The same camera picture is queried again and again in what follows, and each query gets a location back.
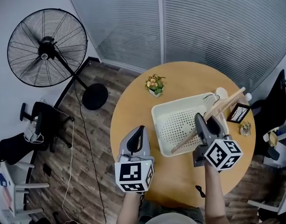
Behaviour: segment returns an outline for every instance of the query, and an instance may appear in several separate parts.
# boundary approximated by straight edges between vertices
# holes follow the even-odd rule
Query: person's arm
[[[138,224],[140,196],[136,192],[127,192],[125,194],[117,224]]]
[[[205,161],[205,219],[206,224],[229,224],[218,171]]]

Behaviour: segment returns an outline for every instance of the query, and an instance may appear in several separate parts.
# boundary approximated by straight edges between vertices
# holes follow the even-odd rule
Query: small succulent pot
[[[151,77],[148,77],[148,80],[146,80],[145,87],[149,89],[149,93],[152,94],[155,97],[159,97],[164,89],[164,84],[162,79],[165,77],[159,77],[158,75],[154,74]]]

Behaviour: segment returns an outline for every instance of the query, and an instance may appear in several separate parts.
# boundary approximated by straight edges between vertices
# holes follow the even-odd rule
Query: white cable
[[[74,121],[73,121],[73,129],[72,129],[72,144],[71,144],[71,160],[70,160],[70,176],[69,176],[69,180],[68,180],[68,185],[67,185],[67,190],[66,190],[66,193],[65,193],[65,197],[64,197],[64,200],[62,202],[62,208],[63,208],[63,211],[65,212],[66,216],[70,219],[70,221],[67,221],[65,222],[66,223],[69,223],[69,222],[76,222],[77,224],[80,224],[79,222],[71,219],[68,214],[66,213],[65,209],[64,209],[64,202],[65,202],[65,199],[66,199],[66,196],[67,196],[67,192],[68,192],[68,189],[69,189],[69,184],[70,184],[70,179],[71,179],[71,170],[72,170],[72,158],[73,158],[73,135],[74,135]]]

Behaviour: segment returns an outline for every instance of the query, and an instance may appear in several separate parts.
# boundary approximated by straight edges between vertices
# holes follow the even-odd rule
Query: white plastic basket
[[[163,156],[171,157],[188,153],[193,151],[199,144],[202,144],[199,136],[195,136],[175,153],[171,153],[174,146],[195,128],[195,115],[197,113],[204,115],[217,101],[217,97],[211,94],[213,93],[178,99],[152,108],[153,122]],[[228,134],[229,128],[224,115],[221,114],[217,119],[223,125],[226,134]]]

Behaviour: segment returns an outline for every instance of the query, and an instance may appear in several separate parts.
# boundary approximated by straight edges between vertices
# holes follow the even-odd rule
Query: fan pole
[[[63,60],[63,58],[60,56],[58,52],[54,52],[55,57],[61,62],[61,64],[70,72],[70,74],[75,78],[85,89],[88,87],[86,84],[74,73],[74,71],[69,67],[69,65]]]

